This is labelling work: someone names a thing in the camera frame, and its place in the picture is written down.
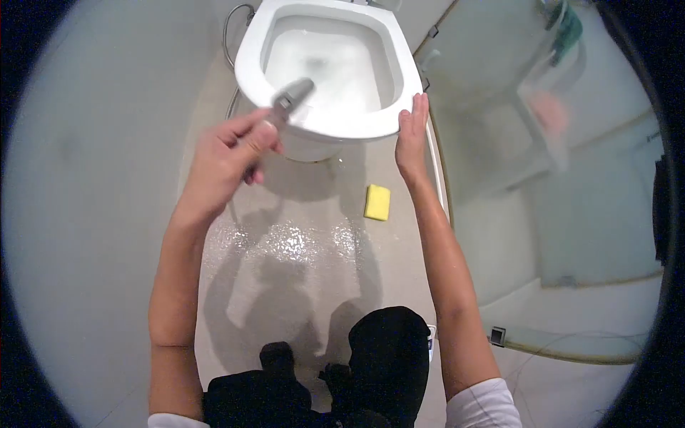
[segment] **right hand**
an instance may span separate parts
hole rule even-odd
[[[211,223],[243,180],[247,184],[264,181],[260,158],[283,150],[278,131],[264,121],[268,113],[268,109],[255,110],[223,121],[200,136],[176,217],[187,223]]]
[[[416,94],[412,112],[402,110],[399,113],[395,161],[405,181],[426,175],[424,150],[427,122],[428,94]]]

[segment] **black pants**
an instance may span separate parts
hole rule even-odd
[[[331,414],[312,411],[309,391],[296,380],[253,370],[210,382],[205,421],[217,428],[323,427],[377,421],[375,413],[392,427],[413,427],[428,381],[429,335],[423,318],[404,306],[376,310],[349,332],[351,376],[331,391]]]

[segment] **toilet bowl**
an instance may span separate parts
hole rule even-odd
[[[236,56],[241,93],[270,107],[290,82],[316,89],[282,132],[285,156],[315,162],[342,144],[381,140],[399,131],[421,79],[395,15],[340,0],[264,0]]]

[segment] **shower door hinge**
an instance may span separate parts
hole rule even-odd
[[[437,25],[433,25],[433,26],[430,27],[430,29],[428,30],[428,37],[430,37],[430,38],[435,38],[435,36],[437,36],[439,32],[440,32],[440,30],[438,30],[438,26],[437,26]]]
[[[496,347],[504,348],[504,335],[506,335],[507,329],[502,327],[493,327],[490,330],[490,335],[488,336],[488,341],[495,345]]]

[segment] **metal hose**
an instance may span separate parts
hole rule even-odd
[[[255,8],[248,3],[237,5],[226,16],[226,21],[224,21],[223,23],[223,37],[221,39],[221,46],[223,47],[223,56],[226,58],[226,61],[228,61],[228,65],[231,67],[231,71],[233,71],[234,74],[236,70],[236,64],[233,61],[233,59],[231,59],[231,55],[228,53],[228,22],[231,20],[231,16],[233,16],[233,13],[235,13],[235,11],[240,8],[247,8],[249,10],[247,13],[247,22],[245,23],[245,26],[250,25],[250,22],[252,22],[252,18],[255,16]],[[236,82],[236,89],[235,91],[233,91],[231,102],[228,104],[228,108],[226,109],[225,119],[228,119],[233,115],[233,110],[236,108],[236,103],[238,102],[239,94],[240,90],[238,89],[238,82]]]

